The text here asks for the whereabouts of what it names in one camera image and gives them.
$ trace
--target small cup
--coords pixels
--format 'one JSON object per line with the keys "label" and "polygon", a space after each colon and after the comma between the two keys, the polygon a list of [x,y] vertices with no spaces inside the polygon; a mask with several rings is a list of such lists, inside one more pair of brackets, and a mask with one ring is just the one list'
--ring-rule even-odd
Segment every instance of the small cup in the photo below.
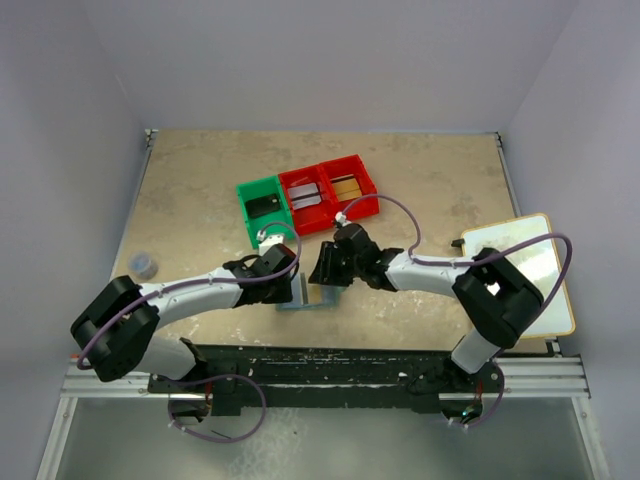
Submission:
{"label": "small cup", "polygon": [[136,252],[129,257],[129,270],[142,280],[151,280],[158,273],[158,264],[147,252]]}

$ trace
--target white enclosure wall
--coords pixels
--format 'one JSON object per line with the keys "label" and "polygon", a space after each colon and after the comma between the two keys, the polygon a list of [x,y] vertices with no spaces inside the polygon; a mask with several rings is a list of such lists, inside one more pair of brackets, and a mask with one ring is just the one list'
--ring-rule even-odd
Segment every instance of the white enclosure wall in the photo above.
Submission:
{"label": "white enclosure wall", "polygon": [[144,132],[76,0],[0,1],[0,477],[34,478]]}
{"label": "white enclosure wall", "polygon": [[617,478],[640,472],[640,2],[585,0],[505,135],[525,213],[575,243],[569,289]]}
{"label": "white enclosure wall", "polygon": [[84,0],[147,127],[490,132],[576,0]]}

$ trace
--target plastic bin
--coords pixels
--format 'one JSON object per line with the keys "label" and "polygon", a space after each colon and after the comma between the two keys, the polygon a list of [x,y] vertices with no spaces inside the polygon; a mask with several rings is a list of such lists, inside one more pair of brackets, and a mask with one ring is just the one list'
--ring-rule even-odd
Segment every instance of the plastic bin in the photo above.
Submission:
{"label": "plastic bin", "polygon": [[[241,183],[236,185],[236,192],[238,194],[238,200],[240,201],[240,207],[242,208],[244,223],[247,228],[247,232],[249,233],[249,240],[251,241],[251,246],[253,248],[258,248],[256,235],[265,225],[271,222],[283,222],[291,225],[292,227],[294,226],[291,211],[289,210],[289,204],[287,203],[277,176],[262,178],[254,182]],[[266,215],[250,218],[246,202],[268,195],[277,196],[280,208],[277,211],[267,213]],[[291,232],[280,226],[269,228],[268,233],[284,233],[286,238],[294,238]]]}
{"label": "plastic bin", "polygon": [[[376,186],[374,185],[371,177],[364,168],[364,164],[358,155],[350,155],[344,158],[338,158],[336,160],[330,160],[328,162],[322,162],[320,168],[329,179],[329,187],[335,195],[334,188],[337,184],[331,181],[345,176],[353,176],[358,182],[360,187],[360,193],[367,195],[370,193],[378,193]],[[337,207],[334,211],[334,216],[339,211],[342,211],[347,205],[349,205],[354,199],[339,201],[337,198]],[[377,198],[368,198],[361,201],[351,210],[349,210],[349,220],[355,220],[369,215],[375,215],[380,212],[380,203]]]}
{"label": "plastic bin", "polygon": [[[329,178],[319,165],[284,172],[279,174],[278,178],[293,217],[293,224],[299,235],[308,235],[333,226],[338,199],[333,193]],[[318,187],[320,203],[294,209],[288,190],[292,187],[300,187],[312,183]]]}

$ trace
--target tan tabletop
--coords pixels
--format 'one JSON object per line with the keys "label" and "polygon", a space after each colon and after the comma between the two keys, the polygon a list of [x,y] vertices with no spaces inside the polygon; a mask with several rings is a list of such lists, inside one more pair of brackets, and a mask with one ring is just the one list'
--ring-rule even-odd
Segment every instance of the tan tabletop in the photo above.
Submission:
{"label": "tan tabletop", "polygon": [[[424,234],[417,253],[459,255],[449,244],[464,230],[514,216],[492,135],[163,130],[116,275],[130,273],[127,259],[140,250],[158,262],[153,282],[206,273],[252,253],[237,184],[354,153],[378,191],[416,215]],[[380,214],[360,223],[383,248],[406,248],[415,238],[405,214],[382,200]],[[310,274],[320,242],[332,233],[303,237],[301,271]],[[333,309],[218,310],[175,322],[158,334],[210,344],[447,350],[469,329],[452,298],[375,291],[356,281]],[[544,346],[542,341],[533,345],[533,350]]]}

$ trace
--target gray floor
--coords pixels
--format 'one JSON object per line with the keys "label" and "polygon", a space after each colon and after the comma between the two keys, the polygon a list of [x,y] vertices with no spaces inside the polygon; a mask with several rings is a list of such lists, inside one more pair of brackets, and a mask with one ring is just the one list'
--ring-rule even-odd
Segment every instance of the gray floor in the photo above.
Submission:
{"label": "gray floor", "polygon": [[[211,418],[199,428],[238,434],[258,413]],[[402,410],[270,409],[262,429],[234,445],[167,424],[163,400],[80,400],[58,478],[591,478],[568,399],[505,400],[468,433]]]}

